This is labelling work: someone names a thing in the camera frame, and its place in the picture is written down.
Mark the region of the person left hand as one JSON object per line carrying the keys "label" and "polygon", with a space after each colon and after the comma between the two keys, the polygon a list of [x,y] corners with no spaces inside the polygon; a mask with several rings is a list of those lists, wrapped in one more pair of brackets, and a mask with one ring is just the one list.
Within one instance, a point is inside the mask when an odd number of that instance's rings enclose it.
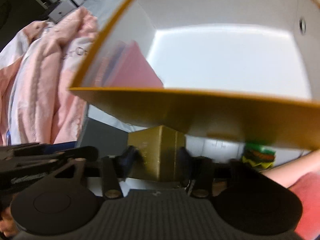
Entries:
{"label": "person left hand", "polygon": [[14,237],[19,233],[17,225],[12,217],[10,206],[1,212],[0,230],[5,237]]}

